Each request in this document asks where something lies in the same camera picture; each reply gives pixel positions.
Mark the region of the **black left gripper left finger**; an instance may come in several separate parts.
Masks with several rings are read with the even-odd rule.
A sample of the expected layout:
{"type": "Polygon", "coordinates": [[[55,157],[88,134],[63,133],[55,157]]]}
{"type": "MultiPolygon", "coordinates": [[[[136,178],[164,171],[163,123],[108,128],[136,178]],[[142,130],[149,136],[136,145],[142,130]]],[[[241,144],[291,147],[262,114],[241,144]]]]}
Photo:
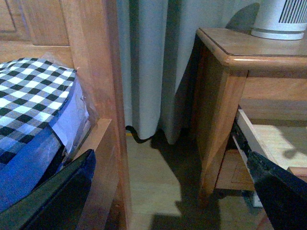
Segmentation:
{"type": "Polygon", "coordinates": [[[3,211],[2,230],[74,230],[91,189],[96,158],[88,149],[28,196],[3,211]]]}

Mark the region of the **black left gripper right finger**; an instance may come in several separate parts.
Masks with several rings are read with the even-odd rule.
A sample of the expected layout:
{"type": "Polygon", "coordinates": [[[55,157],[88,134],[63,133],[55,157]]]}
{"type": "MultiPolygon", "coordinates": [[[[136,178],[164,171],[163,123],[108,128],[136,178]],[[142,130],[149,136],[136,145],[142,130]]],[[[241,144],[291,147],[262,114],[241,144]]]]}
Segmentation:
{"type": "Polygon", "coordinates": [[[247,167],[255,190],[275,230],[307,228],[307,183],[257,152],[247,167]]]}

